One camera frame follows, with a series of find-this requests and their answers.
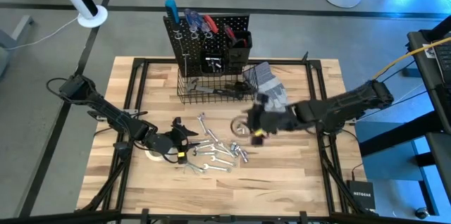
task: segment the black pegboard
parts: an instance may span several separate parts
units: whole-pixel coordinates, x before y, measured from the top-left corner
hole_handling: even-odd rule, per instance
[[[175,59],[180,68],[180,72],[185,76],[185,58],[180,48],[180,43],[183,47],[183,52],[189,54],[187,57],[187,76],[199,77],[204,76],[201,71],[201,51],[219,51],[224,56],[227,54],[227,35],[224,32],[224,25],[229,25],[234,32],[248,31],[249,15],[248,14],[228,14],[228,15],[210,15],[219,29],[218,34],[213,33],[214,38],[205,38],[201,30],[197,30],[199,37],[197,39],[191,38],[190,26],[187,24],[185,16],[180,16],[180,33],[182,39],[180,41],[175,38],[175,33],[172,29],[171,22],[164,16],[163,21],[166,26],[166,31],[171,41],[172,49],[174,50]],[[242,68],[225,67],[223,75],[234,75],[241,73]]]

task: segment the black wire basket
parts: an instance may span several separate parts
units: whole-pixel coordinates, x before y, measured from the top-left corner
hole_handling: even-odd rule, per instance
[[[179,68],[177,95],[183,104],[253,101],[259,88],[254,66],[232,68],[239,68],[239,72],[218,71],[201,77],[183,77]]]

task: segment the gray floor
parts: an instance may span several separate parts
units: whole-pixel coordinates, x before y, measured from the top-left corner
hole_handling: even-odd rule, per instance
[[[34,4],[69,4],[68,0],[0,0]],[[162,6],[164,0],[111,0],[110,5]],[[221,8],[281,8],[332,10],[325,0],[177,0],[179,6]],[[451,13],[450,0],[363,0],[351,11]],[[12,32],[21,15],[36,21],[27,42],[38,40],[76,16],[75,11],[0,9],[0,28]],[[115,56],[172,56],[163,13],[109,12],[100,28],[85,75],[104,93]],[[427,29],[439,20],[339,18],[258,15],[250,18],[254,57],[339,58],[347,89],[368,80],[377,70],[405,53],[407,33]],[[61,102],[45,90],[53,77],[68,77],[77,65],[89,30],[73,23],[51,39],[16,53],[0,81],[0,218],[15,216],[42,154]],[[409,62],[401,62],[397,68]],[[421,84],[419,79],[394,77],[388,82],[395,99]],[[420,86],[406,97],[422,91]],[[423,112],[413,99],[395,110],[368,117],[369,121],[405,122]],[[49,167],[33,214],[72,211],[85,172],[95,122],[83,107],[72,107]]]

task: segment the wooden tabletop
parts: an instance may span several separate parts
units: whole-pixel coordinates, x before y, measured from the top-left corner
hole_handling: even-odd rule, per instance
[[[134,57],[116,57],[106,91],[106,100],[123,107]],[[340,65],[336,59],[322,59],[323,76],[329,97],[345,91]],[[169,131],[172,120],[180,116],[189,129],[205,139],[196,117],[205,112],[205,124],[223,142],[236,141],[249,153],[249,163],[239,163],[231,173],[208,170],[194,174],[189,168],[148,159],[144,151],[134,149],[125,193],[124,213],[141,213],[143,208],[161,214],[233,214],[258,216],[327,216],[326,194],[319,162],[316,136],[306,132],[281,132],[265,141],[264,147],[252,147],[248,139],[237,139],[230,131],[230,121],[252,103],[186,104],[177,96],[176,64],[151,64],[142,100],[141,111],[148,111],[141,119]],[[310,99],[304,66],[271,66],[271,71],[285,86],[290,102]],[[317,96],[320,96],[316,81]],[[97,130],[107,128],[99,123]],[[353,127],[345,129],[355,133]],[[93,141],[85,178],[77,207],[85,206],[106,181],[116,133],[99,133]],[[350,179],[353,167],[362,162],[355,138],[342,132],[337,147],[344,180]],[[202,166],[212,164],[208,156],[192,155],[190,162]],[[218,156],[230,160],[227,156]],[[358,180],[365,180],[362,166],[355,171]],[[332,180],[335,208],[340,210],[338,189]],[[117,185],[112,196],[117,198]]]

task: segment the blue screwdriver handle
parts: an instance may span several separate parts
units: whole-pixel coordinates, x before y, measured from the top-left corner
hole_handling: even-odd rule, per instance
[[[164,6],[166,7],[166,12],[168,14],[168,18],[172,23],[172,28],[174,31],[180,30],[180,18],[178,17],[177,5],[175,4],[175,0],[166,0]]]

